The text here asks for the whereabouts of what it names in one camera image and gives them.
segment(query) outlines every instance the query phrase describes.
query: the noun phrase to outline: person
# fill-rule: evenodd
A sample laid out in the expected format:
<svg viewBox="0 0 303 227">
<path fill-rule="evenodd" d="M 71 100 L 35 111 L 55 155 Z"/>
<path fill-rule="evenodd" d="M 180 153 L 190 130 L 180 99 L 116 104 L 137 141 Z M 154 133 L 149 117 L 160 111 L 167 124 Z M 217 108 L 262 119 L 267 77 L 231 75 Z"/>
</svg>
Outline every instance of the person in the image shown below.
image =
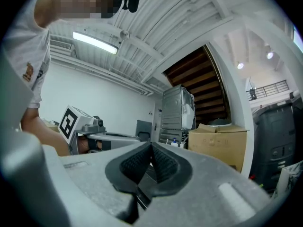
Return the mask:
<svg viewBox="0 0 303 227">
<path fill-rule="evenodd" d="M 34 97 L 25 111 L 21 128 L 55 147 L 59 156 L 69 155 L 63 136 L 49 129 L 39 116 L 41 88 L 50 64 L 49 25 L 58 19 L 111 17 L 119 8 L 114 0 L 29 0 L 3 38 L 2 48 L 15 72 L 32 89 Z M 88 140 L 79 139 L 79 152 L 87 153 Z"/>
</svg>

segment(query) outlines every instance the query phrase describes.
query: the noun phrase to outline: brown box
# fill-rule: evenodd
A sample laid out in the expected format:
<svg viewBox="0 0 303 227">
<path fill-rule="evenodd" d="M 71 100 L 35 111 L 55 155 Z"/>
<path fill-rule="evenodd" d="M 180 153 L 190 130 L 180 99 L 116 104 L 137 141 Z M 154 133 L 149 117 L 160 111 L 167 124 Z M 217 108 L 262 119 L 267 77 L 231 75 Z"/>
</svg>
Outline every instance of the brown box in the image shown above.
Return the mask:
<svg viewBox="0 0 303 227">
<path fill-rule="evenodd" d="M 200 124 L 189 132 L 188 149 L 215 157 L 241 172 L 247 130 L 237 126 L 211 127 Z"/>
</svg>

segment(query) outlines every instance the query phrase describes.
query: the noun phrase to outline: white cube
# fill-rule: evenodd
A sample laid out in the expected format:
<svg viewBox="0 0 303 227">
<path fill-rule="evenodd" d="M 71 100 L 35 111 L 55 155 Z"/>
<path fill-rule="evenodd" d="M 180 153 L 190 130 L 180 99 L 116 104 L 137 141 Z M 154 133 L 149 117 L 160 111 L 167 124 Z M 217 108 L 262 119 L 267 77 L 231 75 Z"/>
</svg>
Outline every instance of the white cube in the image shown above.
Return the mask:
<svg viewBox="0 0 303 227">
<path fill-rule="evenodd" d="M 59 124 L 59 132 L 66 142 L 70 144 L 75 130 L 81 130 L 86 124 L 92 124 L 94 117 L 81 109 L 68 105 Z"/>
</svg>

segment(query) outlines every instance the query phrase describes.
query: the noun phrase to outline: balcony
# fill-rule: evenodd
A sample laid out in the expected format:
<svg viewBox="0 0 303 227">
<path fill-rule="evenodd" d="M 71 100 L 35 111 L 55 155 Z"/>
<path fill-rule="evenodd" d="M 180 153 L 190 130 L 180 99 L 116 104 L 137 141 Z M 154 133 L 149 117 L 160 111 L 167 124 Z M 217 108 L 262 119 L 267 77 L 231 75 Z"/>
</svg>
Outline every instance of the balcony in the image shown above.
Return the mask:
<svg viewBox="0 0 303 227">
<path fill-rule="evenodd" d="M 286 80 L 284 80 L 274 84 L 270 84 L 265 87 L 251 89 L 250 91 L 246 91 L 246 94 L 249 101 L 253 101 L 267 96 L 272 96 L 274 94 L 282 93 L 288 90 L 289 90 L 288 84 Z"/>
</svg>

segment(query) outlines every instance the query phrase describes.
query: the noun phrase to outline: black metal railing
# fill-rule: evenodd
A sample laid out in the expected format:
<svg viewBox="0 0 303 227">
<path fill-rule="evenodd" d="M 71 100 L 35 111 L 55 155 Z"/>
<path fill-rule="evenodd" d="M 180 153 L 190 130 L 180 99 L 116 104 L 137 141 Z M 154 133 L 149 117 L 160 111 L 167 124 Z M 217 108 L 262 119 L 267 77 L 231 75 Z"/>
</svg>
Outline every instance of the black metal railing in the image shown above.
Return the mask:
<svg viewBox="0 0 303 227">
<path fill-rule="evenodd" d="M 248 99 L 251 101 L 251 100 L 256 100 L 258 98 L 263 98 L 274 94 L 282 93 L 287 90 L 289 90 L 289 87 L 286 80 L 284 80 L 274 84 L 267 85 L 265 87 L 251 89 L 250 91 L 246 91 L 246 94 Z"/>
</svg>

